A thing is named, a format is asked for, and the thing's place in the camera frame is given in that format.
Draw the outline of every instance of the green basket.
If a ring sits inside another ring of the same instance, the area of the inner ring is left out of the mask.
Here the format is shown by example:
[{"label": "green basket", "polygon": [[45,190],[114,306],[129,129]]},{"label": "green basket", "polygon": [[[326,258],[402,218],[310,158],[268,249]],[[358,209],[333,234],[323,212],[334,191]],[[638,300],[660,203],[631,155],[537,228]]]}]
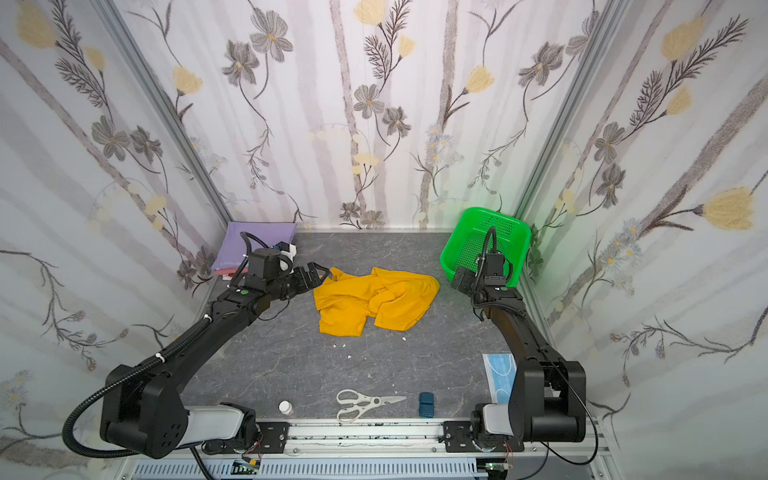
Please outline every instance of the green basket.
[{"label": "green basket", "polygon": [[[440,265],[448,275],[449,282],[453,281],[456,269],[460,266],[477,273],[475,260],[482,250],[483,240],[490,227],[496,227],[498,249],[514,267],[507,286],[517,286],[525,255],[528,253],[528,245],[531,243],[531,228],[516,218],[480,207],[468,208],[463,213],[451,238],[442,249]],[[506,264],[504,275],[508,274],[508,269]]]}]

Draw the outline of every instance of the yellow cloth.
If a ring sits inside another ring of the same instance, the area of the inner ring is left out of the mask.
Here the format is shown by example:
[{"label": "yellow cloth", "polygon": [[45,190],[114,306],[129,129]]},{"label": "yellow cloth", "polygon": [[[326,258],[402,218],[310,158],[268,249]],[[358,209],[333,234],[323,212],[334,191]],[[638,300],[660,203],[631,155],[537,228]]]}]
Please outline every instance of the yellow cloth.
[{"label": "yellow cloth", "polygon": [[373,268],[370,275],[354,276],[332,268],[323,285],[315,288],[320,311],[320,332],[360,336],[369,316],[383,329],[405,331],[418,322],[440,290],[429,275]]}]

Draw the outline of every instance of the wall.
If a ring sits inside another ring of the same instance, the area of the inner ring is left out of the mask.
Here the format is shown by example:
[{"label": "wall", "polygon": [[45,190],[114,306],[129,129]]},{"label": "wall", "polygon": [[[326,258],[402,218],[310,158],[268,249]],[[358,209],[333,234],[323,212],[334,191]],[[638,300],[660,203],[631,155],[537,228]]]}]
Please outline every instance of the wall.
[{"label": "wall", "polygon": [[346,229],[514,212],[604,4],[251,3],[117,1],[235,218]]},{"label": "wall", "polygon": [[192,323],[223,228],[90,4],[0,12],[0,476],[98,478],[61,424]]},{"label": "wall", "polygon": [[632,2],[526,220],[624,478],[765,478],[768,5]]}]

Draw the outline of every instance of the small white bottle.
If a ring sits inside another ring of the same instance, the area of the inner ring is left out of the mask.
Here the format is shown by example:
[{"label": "small white bottle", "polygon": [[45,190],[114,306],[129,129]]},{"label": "small white bottle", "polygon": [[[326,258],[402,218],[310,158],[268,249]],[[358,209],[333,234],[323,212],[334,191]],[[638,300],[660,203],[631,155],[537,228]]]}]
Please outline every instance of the small white bottle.
[{"label": "small white bottle", "polygon": [[292,419],[294,417],[293,405],[291,405],[289,401],[283,400],[282,402],[280,402],[277,408],[280,409],[280,413],[282,413],[289,419]]}]

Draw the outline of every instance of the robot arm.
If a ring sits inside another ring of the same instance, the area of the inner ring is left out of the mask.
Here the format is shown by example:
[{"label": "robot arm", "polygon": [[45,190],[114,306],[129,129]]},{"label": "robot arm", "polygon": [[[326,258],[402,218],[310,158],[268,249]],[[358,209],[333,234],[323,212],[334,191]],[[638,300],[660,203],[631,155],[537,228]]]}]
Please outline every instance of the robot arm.
[{"label": "robot arm", "polygon": [[[204,440],[231,439],[230,445],[247,447],[258,438],[253,410],[231,404],[186,408],[180,394],[197,370],[227,340],[259,318],[273,300],[289,300],[322,285],[330,271],[316,263],[308,263],[308,270],[301,266],[291,270],[292,260],[279,250],[251,252],[250,241],[246,242],[249,271],[243,285],[237,286],[237,281],[245,261],[229,288],[188,331],[137,366],[120,365],[112,370],[104,389],[86,399],[65,423],[62,436],[67,447],[102,458],[134,453],[162,458]],[[101,438],[126,450],[89,449],[72,435],[77,417],[102,396]]]},{"label": "robot arm", "polygon": [[[473,415],[478,421],[475,437],[509,435],[518,442],[581,442],[586,434],[586,376],[579,362],[566,361],[552,348],[531,321],[522,295],[507,288],[505,257],[495,247],[478,257],[478,271],[460,267],[452,286],[472,298],[504,336],[515,358],[517,372],[507,406],[483,406]],[[558,392],[545,396],[545,387]]]}]

